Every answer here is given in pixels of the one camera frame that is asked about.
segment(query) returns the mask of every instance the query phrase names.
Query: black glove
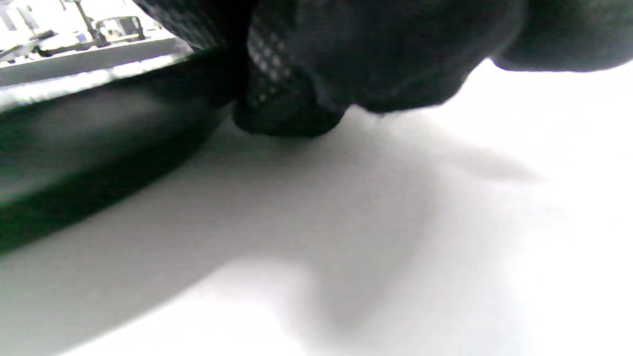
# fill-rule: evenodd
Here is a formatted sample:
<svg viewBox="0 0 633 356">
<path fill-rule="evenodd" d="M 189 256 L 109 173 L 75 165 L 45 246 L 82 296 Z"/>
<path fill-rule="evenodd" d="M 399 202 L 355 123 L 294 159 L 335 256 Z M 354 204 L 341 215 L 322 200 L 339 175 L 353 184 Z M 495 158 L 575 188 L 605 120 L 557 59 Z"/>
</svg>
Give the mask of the black glove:
<svg viewBox="0 0 633 356">
<path fill-rule="evenodd" d="M 377 113 L 441 104 L 486 58 L 538 71 L 633 58 L 630 0 L 138 2 L 201 49 L 217 27 L 231 46 L 248 47 L 235 121 L 260 134 L 322 134 L 351 104 Z"/>
</svg>

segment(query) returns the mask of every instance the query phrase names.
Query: black mesh fabric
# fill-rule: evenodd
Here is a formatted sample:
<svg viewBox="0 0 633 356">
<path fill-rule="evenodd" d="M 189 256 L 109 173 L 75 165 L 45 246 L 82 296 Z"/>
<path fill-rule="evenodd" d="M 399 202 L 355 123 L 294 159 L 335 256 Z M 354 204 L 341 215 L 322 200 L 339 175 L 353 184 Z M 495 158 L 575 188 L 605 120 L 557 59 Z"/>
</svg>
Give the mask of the black mesh fabric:
<svg viewBox="0 0 633 356">
<path fill-rule="evenodd" d="M 343 112 L 331 112 L 317 103 L 311 80 L 286 50 L 285 40 L 294 26 L 292 1 L 136 2 L 194 49 L 248 48 L 247 89 L 238 98 L 234 113 L 236 124 L 245 131 L 311 137 L 340 122 Z"/>
</svg>

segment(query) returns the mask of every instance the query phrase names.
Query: finger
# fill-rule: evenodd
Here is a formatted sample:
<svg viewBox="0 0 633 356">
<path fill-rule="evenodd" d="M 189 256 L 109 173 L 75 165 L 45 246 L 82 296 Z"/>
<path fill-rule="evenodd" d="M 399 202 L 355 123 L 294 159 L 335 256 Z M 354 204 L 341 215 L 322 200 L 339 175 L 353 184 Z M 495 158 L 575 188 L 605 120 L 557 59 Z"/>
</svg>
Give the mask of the finger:
<svg viewBox="0 0 633 356">
<path fill-rule="evenodd" d="M 633 58 L 633 1 L 530 0 L 519 38 L 494 61 L 507 70 L 576 71 Z"/>
</svg>

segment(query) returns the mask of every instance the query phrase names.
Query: white surface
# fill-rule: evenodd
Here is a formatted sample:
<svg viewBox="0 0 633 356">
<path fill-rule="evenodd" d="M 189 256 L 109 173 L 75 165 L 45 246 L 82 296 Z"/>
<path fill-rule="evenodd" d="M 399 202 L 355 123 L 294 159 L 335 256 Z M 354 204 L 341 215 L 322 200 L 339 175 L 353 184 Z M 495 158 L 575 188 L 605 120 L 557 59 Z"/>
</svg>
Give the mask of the white surface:
<svg viewBox="0 0 633 356">
<path fill-rule="evenodd" d="M 632 74 L 485 63 L 311 142 L 226 125 L 0 260 L 0 355 L 632 355 Z"/>
</svg>

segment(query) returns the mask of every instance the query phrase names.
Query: dark green object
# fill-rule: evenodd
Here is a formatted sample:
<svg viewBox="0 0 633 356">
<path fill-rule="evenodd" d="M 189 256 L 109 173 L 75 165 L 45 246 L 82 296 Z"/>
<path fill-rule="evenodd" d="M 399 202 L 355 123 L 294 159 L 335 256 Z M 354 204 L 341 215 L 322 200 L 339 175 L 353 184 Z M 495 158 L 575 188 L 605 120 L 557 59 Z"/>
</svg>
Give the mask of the dark green object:
<svg viewBox="0 0 633 356">
<path fill-rule="evenodd" d="M 243 90 L 234 53 L 0 113 L 0 252 L 80 221 L 167 173 Z"/>
</svg>

